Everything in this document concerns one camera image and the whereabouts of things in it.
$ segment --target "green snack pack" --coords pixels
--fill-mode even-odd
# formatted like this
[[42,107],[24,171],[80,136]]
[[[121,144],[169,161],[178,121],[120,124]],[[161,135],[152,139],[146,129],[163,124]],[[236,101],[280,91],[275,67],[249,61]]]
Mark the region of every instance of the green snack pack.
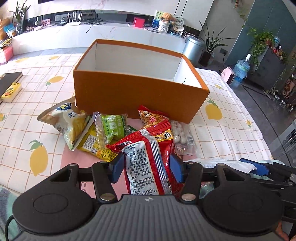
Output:
[[127,136],[126,115],[102,115],[102,123],[106,135],[106,142],[109,144],[113,139],[121,140]]
[[101,149],[105,148],[106,144],[116,143],[133,132],[127,125],[127,114],[105,115],[96,111],[93,117],[96,125],[97,141]]

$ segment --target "dark cabinet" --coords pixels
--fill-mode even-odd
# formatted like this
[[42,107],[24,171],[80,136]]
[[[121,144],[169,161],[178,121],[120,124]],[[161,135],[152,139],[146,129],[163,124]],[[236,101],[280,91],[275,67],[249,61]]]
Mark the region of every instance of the dark cabinet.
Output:
[[285,68],[285,64],[269,48],[253,74],[248,74],[247,79],[270,90],[276,83]]

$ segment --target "blue gripper pad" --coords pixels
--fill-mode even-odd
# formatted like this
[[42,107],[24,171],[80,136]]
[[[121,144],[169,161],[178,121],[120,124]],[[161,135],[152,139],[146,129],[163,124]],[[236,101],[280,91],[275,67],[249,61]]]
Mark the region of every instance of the blue gripper pad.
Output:
[[109,165],[112,165],[112,175],[109,177],[111,183],[116,183],[124,169],[125,155],[123,153],[118,154]]
[[184,183],[186,181],[188,175],[186,163],[184,163],[176,154],[170,155],[170,169],[178,183]]
[[269,170],[262,163],[259,163],[259,162],[256,162],[256,161],[251,161],[251,160],[248,160],[248,159],[245,159],[245,158],[241,158],[239,161],[246,162],[246,163],[251,163],[257,168],[256,170],[250,171],[250,173],[253,173],[253,174],[261,176],[261,177],[263,177],[264,175],[269,174]]

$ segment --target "lemon print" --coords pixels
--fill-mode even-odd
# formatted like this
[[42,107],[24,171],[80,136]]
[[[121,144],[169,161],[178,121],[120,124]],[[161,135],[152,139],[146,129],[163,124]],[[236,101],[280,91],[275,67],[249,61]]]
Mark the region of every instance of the lemon print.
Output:
[[216,103],[214,101],[212,101],[211,99],[207,101],[208,104],[205,107],[205,112],[207,113],[207,118],[209,120],[213,119],[213,120],[221,120],[222,119],[222,112],[219,109],[219,107],[216,105]]
[[23,61],[25,61],[25,60],[27,60],[28,58],[20,58],[20,59],[18,59],[17,61],[15,61],[16,63],[20,63],[20,62],[23,62]]
[[5,115],[3,115],[2,113],[0,113],[0,121],[5,120]]
[[246,123],[247,123],[248,127],[252,127],[252,124],[249,120],[246,120]]
[[56,83],[56,82],[59,82],[63,79],[64,77],[62,76],[55,76],[55,77],[52,77],[49,81],[46,82],[46,86],[50,86],[52,83]]
[[48,164],[48,154],[45,146],[37,140],[33,140],[31,150],[34,150],[30,157],[30,168],[34,176],[45,171]]
[[217,88],[219,88],[219,89],[223,89],[221,86],[219,86],[219,85],[217,85],[217,84],[215,84],[215,86],[216,86]]
[[49,60],[54,60],[54,59],[57,59],[57,58],[59,58],[59,56],[52,56],[52,57],[49,58]]

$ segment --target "teddy bear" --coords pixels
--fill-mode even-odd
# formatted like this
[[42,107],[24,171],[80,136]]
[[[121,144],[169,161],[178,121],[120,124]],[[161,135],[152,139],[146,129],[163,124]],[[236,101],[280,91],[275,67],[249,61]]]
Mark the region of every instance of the teddy bear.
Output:
[[164,12],[159,20],[159,27],[158,31],[161,33],[167,33],[168,27],[170,26],[170,21],[172,20],[173,16],[168,13]]
[[173,16],[170,13],[164,12],[162,14],[160,20],[163,22],[169,23],[172,18],[173,18]]

